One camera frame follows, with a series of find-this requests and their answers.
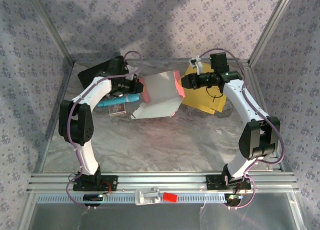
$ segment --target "glass panel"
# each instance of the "glass panel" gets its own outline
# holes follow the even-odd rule
[[[37,204],[29,230],[91,229],[297,229],[286,193],[257,194],[243,209],[223,204],[110,204],[86,210],[70,204]]]

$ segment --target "red wire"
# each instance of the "red wire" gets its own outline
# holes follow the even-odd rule
[[[101,182],[101,184],[106,184],[106,185],[108,185],[108,193],[111,193],[112,192],[112,187],[111,187],[111,185],[110,185],[110,183],[108,183],[108,182],[106,182],[106,181],[102,181]]]

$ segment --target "cable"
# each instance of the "cable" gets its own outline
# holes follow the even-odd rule
[[[236,189],[235,189],[235,192],[234,194],[237,194],[238,191],[242,190],[241,188],[243,188],[243,190],[245,191],[244,194],[246,194],[247,192],[247,189],[246,187],[244,186],[244,184],[242,182],[239,182],[236,186]]]
[[[239,66],[239,69],[241,70],[241,73],[243,75],[243,85],[242,85],[242,88],[241,88],[241,92],[243,94],[243,97],[245,98],[246,102],[251,106],[251,108],[253,108],[253,110],[264,120],[266,121],[266,123],[275,131],[279,141],[280,141],[280,145],[281,145],[281,155],[280,155],[280,158],[277,160],[277,161],[274,161],[274,162],[270,162],[270,161],[265,161],[265,160],[258,160],[256,159],[245,171],[244,171],[244,177],[245,178],[248,178],[250,181],[252,181],[252,185],[253,185],[253,192],[252,192],[252,196],[251,198],[249,199],[249,201],[242,205],[242,206],[236,206],[236,207],[232,207],[232,208],[243,208],[243,207],[246,207],[248,206],[252,200],[254,199],[254,196],[255,196],[255,191],[256,191],[256,184],[255,184],[255,181],[253,180],[252,177],[248,176],[248,172],[249,170],[256,164],[258,164],[258,162],[263,162],[263,163],[266,163],[266,164],[279,164],[280,162],[283,161],[284,157],[285,157],[285,153],[286,153],[286,148],[285,148],[285,143],[284,143],[284,140],[281,136],[281,134],[279,133],[279,131],[277,130],[277,128],[272,124],[272,122],[270,122],[261,112],[260,110],[258,110],[254,105],[253,103],[249,100],[249,98],[247,97],[246,95],[246,91],[248,90],[246,88],[246,80],[245,80],[245,74],[244,74],[244,68],[243,68],[243,65],[236,59],[236,57],[228,50],[226,49],[223,49],[223,48],[213,48],[213,49],[210,49],[210,50],[207,50],[206,52],[204,52],[203,54],[201,54],[199,57],[201,58],[202,56],[204,56],[205,54],[211,52],[211,51],[214,51],[214,50],[220,50],[220,51],[224,51],[226,53],[228,53],[229,55],[232,56],[232,58],[234,59],[234,61],[237,63],[237,65]]]
[[[131,73],[127,73],[127,74],[124,74],[124,75],[107,76],[107,77],[104,77],[104,78],[98,80],[95,85],[92,85],[88,90],[86,90],[86,91],[83,93],[83,95],[82,95],[81,97],[79,97],[79,99],[76,100],[76,102],[74,102],[74,104],[73,104],[72,107],[71,107],[69,116],[68,116],[68,121],[67,121],[67,125],[66,125],[66,132],[67,132],[67,136],[68,136],[69,143],[74,147],[76,157],[77,157],[77,159],[78,159],[78,161],[79,161],[79,163],[80,163],[80,173],[79,173],[76,177],[74,177],[71,181],[68,182],[65,190],[66,190],[66,193],[67,193],[68,197],[71,199],[71,201],[72,201],[74,204],[76,204],[76,205],[78,205],[78,206],[80,206],[80,207],[82,207],[82,208],[88,208],[88,207],[86,207],[86,206],[78,203],[78,202],[70,195],[70,193],[69,193],[69,185],[70,185],[70,183],[71,183],[71,182],[74,182],[74,180],[76,180],[76,179],[78,179],[78,178],[80,178],[80,177],[82,176],[83,166],[84,166],[84,162],[83,162],[83,160],[82,160],[82,158],[81,158],[81,156],[80,156],[79,149],[78,149],[77,145],[72,141],[72,138],[71,138],[71,134],[70,134],[71,118],[72,118],[73,112],[75,111],[76,105],[77,105],[81,100],[83,100],[83,98],[84,98],[87,94],[89,94],[89,93],[92,91],[92,89],[93,89],[94,87],[96,87],[99,83],[101,83],[102,81],[108,80],[108,79],[112,79],[112,78],[119,78],[119,77],[130,76],[130,75],[133,75],[133,74],[138,73],[138,72],[141,70],[142,63],[143,63],[143,58],[142,58],[141,54],[140,54],[138,51],[128,51],[128,52],[124,55],[124,57],[123,57],[123,58],[124,58],[124,61],[126,60],[126,57],[128,56],[128,54],[130,54],[130,53],[136,53],[136,54],[139,55],[140,65],[137,67],[137,69],[136,69],[135,71],[131,72]]]
[[[108,185],[108,191],[106,191],[106,192],[104,192],[104,193],[102,193],[102,194],[111,194],[112,193],[112,187],[111,187],[111,185],[110,185],[110,183],[108,183],[108,182],[106,182],[106,181],[103,181],[103,182],[101,182],[101,184],[102,185]]]
[[[244,74],[245,69],[244,69],[243,65],[238,61],[238,59],[237,59],[230,51],[228,51],[228,50],[226,50],[226,49],[224,49],[224,48],[212,48],[212,49],[207,50],[206,52],[202,53],[202,54],[199,56],[199,58],[201,58],[202,56],[204,56],[205,54],[207,54],[207,53],[209,53],[209,52],[211,52],[211,51],[224,51],[224,52],[228,53],[229,55],[231,55],[231,57],[233,58],[233,60],[234,60],[234,61],[236,62],[236,64],[239,66],[239,69],[240,69],[242,75],[245,76],[245,74]]]
[[[70,180],[70,177],[71,177],[72,175],[75,175],[75,176],[76,176],[77,174],[71,173],[71,174],[68,176],[68,181],[71,181],[71,180]]]
[[[209,94],[209,91],[208,91],[208,87],[205,88],[205,91],[207,92],[207,94],[208,94],[210,97],[213,98],[213,101],[215,101],[215,98],[221,98],[222,96],[224,96],[223,93],[221,93],[220,96],[212,96],[212,95],[210,95],[210,94]]]

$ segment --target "patterned fabric backdrop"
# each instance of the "patterned fabric backdrop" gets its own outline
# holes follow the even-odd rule
[[[0,22],[0,229],[13,229],[69,68],[29,0],[0,0]]]
[[[320,0],[292,0],[255,65],[268,110],[280,116],[285,160],[320,229]]]
[[[43,0],[75,61],[139,50],[185,58],[213,47],[248,59],[278,0]]]

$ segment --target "metal base plate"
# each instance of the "metal base plate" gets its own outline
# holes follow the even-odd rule
[[[223,185],[224,179],[221,174],[217,175],[206,175],[206,188],[207,190],[251,190],[250,180],[245,178],[244,181],[237,182],[230,185]]]

